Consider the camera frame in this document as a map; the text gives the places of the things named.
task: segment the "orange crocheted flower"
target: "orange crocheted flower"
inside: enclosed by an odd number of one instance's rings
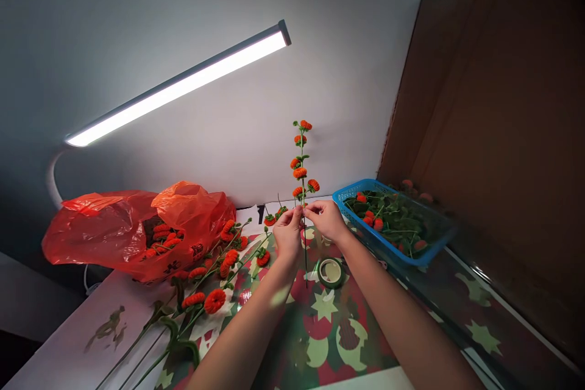
[[[222,241],[225,242],[231,242],[231,240],[233,239],[233,233],[226,233],[225,231],[221,231],[221,233],[219,234],[219,237],[222,239]]]
[[[426,246],[427,246],[427,242],[426,241],[418,241],[416,244],[414,244],[414,249],[416,251],[419,251],[419,250],[422,250]]]
[[[155,233],[154,236],[152,237],[152,239],[154,239],[156,241],[157,239],[160,239],[163,236],[168,236],[170,234],[171,234],[171,232],[169,232],[168,230],[163,230],[162,232]]]
[[[167,225],[167,224],[160,224],[160,225],[157,225],[157,226],[156,226],[156,227],[153,229],[153,231],[154,231],[155,233],[158,233],[158,232],[168,232],[170,229],[171,229],[171,226],[170,226],[170,225]]]
[[[182,307],[183,309],[188,308],[193,305],[198,305],[199,303],[203,303],[205,301],[205,294],[202,292],[196,292],[192,296],[186,297],[183,300]]]
[[[268,227],[270,227],[271,225],[274,225],[274,223],[276,222],[276,218],[273,217],[273,215],[269,214],[264,218],[264,224]]]
[[[292,191],[292,196],[296,198],[297,196],[301,195],[302,193],[303,193],[303,188],[299,186],[294,191]]]
[[[384,228],[384,221],[382,221],[381,218],[376,218],[376,220],[374,221],[374,230],[376,232],[381,232],[383,228]]]
[[[420,194],[419,199],[424,200],[424,201],[429,202],[429,203],[433,202],[433,197],[431,196],[431,194],[428,194],[426,192]]]
[[[297,146],[300,146],[300,135],[294,138],[294,142]],[[303,136],[303,144],[307,143],[307,138]]]
[[[292,172],[292,176],[295,177],[297,180],[304,178],[307,176],[307,170],[305,168],[299,168],[299,169],[295,169]]]
[[[205,299],[205,312],[215,314],[225,303],[225,292],[223,289],[214,289]]]
[[[270,252],[266,252],[264,253],[264,256],[262,256],[261,258],[256,258],[256,264],[258,264],[258,266],[264,266],[268,263],[268,261],[270,260]]]
[[[237,260],[238,252],[236,250],[229,250],[225,255],[224,263],[228,264],[229,266],[232,266],[236,263]]]
[[[225,223],[223,231],[226,233],[229,233],[234,224],[235,224],[235,221],[233,219],[230,219],[229,221],[227,221]]]
[[[189,273],[187,271],[181,270],[173,274],[171,278],[173,277],[177,277],[181,280],[187,280],[189,278]]]
[[[319,183],[317,183],[317,180],[309,180],[307,181],[307,184],[309,184],[309,190],[311,192],[317,192],[319,191],[319,189],[321,189],[321,187],[319,186]]]
[[[221,278],[226,278],[229,273],[230,273],[230,265],[225,263],[225,260],[224,260],[221,263],[221,266],[219,267],[219,276]]]
[[[194,279],[196,277],[203,277],[206,272],[207,272],[207,268],[197,267],[189,273],[189,279]]]
[[[183,240],[182,239],[179,239],[179,238],[174,238],[174,239],[167,238],[166,241],[165,241],[165,243],[163,245],[165,247],[167,247],[167,248],[170,249],[170,248],[173,248],[175,245],[177,245],[178,243],[181,243],[181,242],[183,242]]]

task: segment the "finger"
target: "finger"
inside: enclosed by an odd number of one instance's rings
[[[300,225],[300,219],[302,217],[303,209],[300,205],[292,210],[291,226],[298,227]]]
[[[279,227],[281,225],[288,225],[288,223],[291,222],[293,214],[294,214],[294,210],[287,210],[282,215],[280,215],[280,218],[278,219],[278,221],[276,222],[275,225],[277,225]]]
[[[307,206],[307,207],[304,209],[304,211],[303,211],[303,214],[304,214],[304,215],[305,215],[305,216],[306,216],[308,219],[310,219],[311,221],[313,221],[313,223],[315,223],[315,219],[316,219],[317,221],[319,220],[319,213],[318,213],[318,212],[319,212],[321,209],[316,209],[316,211],[317,211],[317,213],[316,213],[316,212],[314,212],[314,211],[312,211],[312,210],[309,210],[309,207],[311,207],[311,205],[308,205],[308,206]]]
[[[305,210],[311,210],[312,212],[319,213],[321,210],[325,210],[326,207],[326,202],[318,200],[310,203],[307,207],[305,207]]]

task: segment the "patterned tablecloth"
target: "patterned tablecloth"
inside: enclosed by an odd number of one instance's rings
[[[304,266],[299,267],[284,315],[268,345],[253,388],[310,389],[398,366],[347,266],[340,288],[328,289],[319,282],[316,273],[319,259],[335,257],[342,261],[342,258],[335,245],[318,238],[316,233],[314,227],[307,228],[308,288]],[[245,252],[252,251],[263,238],[264,235],[251,236],[252,244]],[[271,235],[263,245],[272,254],[269,269],[277,255],[274,237]],[[197,342],[201,355],[254,293],[267,272],[256,265],[255,259],[248,262],[237,275],[231,301],[214,316],[202,318],[194,325],[190,339]],[[219,279],[213,279],[207,282],[204,291],[207,293],[218,285]],[[156,388],[183,389],[192,373],[186,358],[170,356]]]
[[[251,236],[244,254],[252,251],[264,235]],[[398,366],[374,315],[353,279],[337,247],[307,228],[308,288],[300,266],[285,312],[278,323],[260,371],[253,383],[258,389],[310,389]],[[277,256],[274,237],[264,244]],[[396,264],[381,249],[376,254],[387,270],[411,293],[457,345],[470,362],[480,363],[496,381],[492,388],[568,388],[577,376],[495,300],[446,251],[437,255],[427,268],[407,268]],[[337,258],[346,276],[338,289],[319,282],[316,265],[325,257]],[[224,307],[205,316],[185,336],[194,340],[201,355],[241,309],[267,269],[248,262],[237,275],[233,295],[226,290]],[[220,279],[209,279],[204,291],[217,288]],[[156,390],[183,389],[193,367],[188,358],[170,356]]]

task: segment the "flower stem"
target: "flower stem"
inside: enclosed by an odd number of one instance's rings
[[[303,157],[303,130],[300,129],[300,156]],[[303,178],[303,196],[300,202],[301,209],[305,209],[305,179]],[[306,236],[306,225],[305,225],[305,214],[303,213],[303,240],[305,242],[305,288],[309,288],[308,273],[307,273],[307,236]]]
[[[165,351],[160,355],[160,357],[158,357],[157,360],[148,368],[146,373],[144,375],[142,375],[142,378],[140,378],[140,381],[138,381],[138,383],[136,383],[136,385],[134,387],[132,387],[132,390],[136,390],[138,388],[138,386],[140,384],[142,384],[142,381],[144,381],[144,379],[149,375],[149,373],[152,372],[152,370],[156,366],[158,366],[158,364],[166,357],[167,353],[169,353],[169,350],[165,349]]]
[[[169,298],[169,300],[166,301],[165,305],[168,305],[171,302],[171,300],[175,297],[176,294],[177,294],[177,291],[174,291],[173,294],[172,294],[172,296]],[[140,331],[140,333],[136,337],[136,340],[134,340],[134,342],[132,343],[132,345],[128,348],[128,350],[126,350],[125,354],[122,355],[122,358],[120,358],[118,360],[118,362],[114,365],[114,367],[112,367],[112,369],[108,372],[108,374],[104,377],[104,379],[102,379],[102,381],[97,385],[96,390],[98,390],[106,382],[106,380],[111,376],[111,374],[114,373],[114,371],[116,370],[116,368],[120,364],[122,364],[122,362],[130,354],[130,352],[132,351],[132,349],[134,349],[134,347],[136,347],[136,345],[138,344],[138,341],[140,341],[142,339],[142,337],[144,336],[144,334],[146,334],[146,332],[150,329],[151,326],[152,326],[152,323],[150,323],[147,327],[145,327],[144,329],[142,329],[142,331]]]
[[[163,330],[159,336],[156,338],[156,340],[154,341],[154,343],[152,343],[152,345],[148,348],[148,350],[146,351],[146,353],[142,356],[142,358],[140,358],[140,361],[138,362],[138,364],[136,364],[136,366],[134,366],[134,368],[132,369],[132,371],[130,372],[130,375],[128,375],[128,377],[126,378],[126,380],[122,383],[122,385],[120,386],[120,390],[122,390],[124,388],[124,386],[126,385],[126,383],[130,380],[130,378],[132,377],[132,375],[134,374],[134,372],[136,372],[136,369],[138,369],[138,367],[140,366],[140,364],[142,364],[142,362],[146,359],[146,357],[148,356],[148,354],[150,353],[150,351],[152,350],[152,348],[154,347],[154,345],[157,343],[157,341],[163,336],[163,334],[165,333],[165,331]]]

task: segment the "tape roll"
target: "tape roll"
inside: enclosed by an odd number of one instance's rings
[[[345,272],[337,259],[323,259],[317,266],[319,281],[328,288],[335,289],[343,281]]]

